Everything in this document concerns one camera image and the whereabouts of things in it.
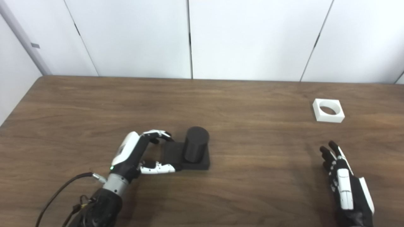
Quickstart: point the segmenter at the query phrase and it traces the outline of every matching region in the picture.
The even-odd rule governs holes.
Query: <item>white wall panel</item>
[[[404,84],[404,76],[401,76],[401,77],[397,80],[396,84]]]
[[[42,76],[0,15],[0,125]]]
[[[302,81],[393,83],[404,71],[404,1],[335,0]]]
[[[191,78],[185,0],[66,0],[101,76]]]
[[[331,0],[191,0],[194,78],[299,81]]]
[[[0,7],[50,74],[97,76],[63,0],[0,0]]]

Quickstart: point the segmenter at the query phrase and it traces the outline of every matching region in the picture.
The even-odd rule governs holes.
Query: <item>black square block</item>
[[[166,142],[163,153],[163,164],[181,164],[184,170],[208,170],[210,166],[209,148],[203,154],[199,163],[191,163],[184,159],[183,148],[185,143]]]

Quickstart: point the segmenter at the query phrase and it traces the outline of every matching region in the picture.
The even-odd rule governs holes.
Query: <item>wood grain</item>
[[[339,99],[341,124],[316,122],[315,98]],[[107,175],[130,131],[191,126],[211,137],[209,171],[142,176],[124,195],[117,226],[334,227],[318,148],[335,140],[372,194],[376,227],[404,227],[404,86],[44,76],[0,127],[0,226],[33,226],[72,176]],[[147,159],[158,159],[161,145]],[[49,207],[60,226],[80,179]]]

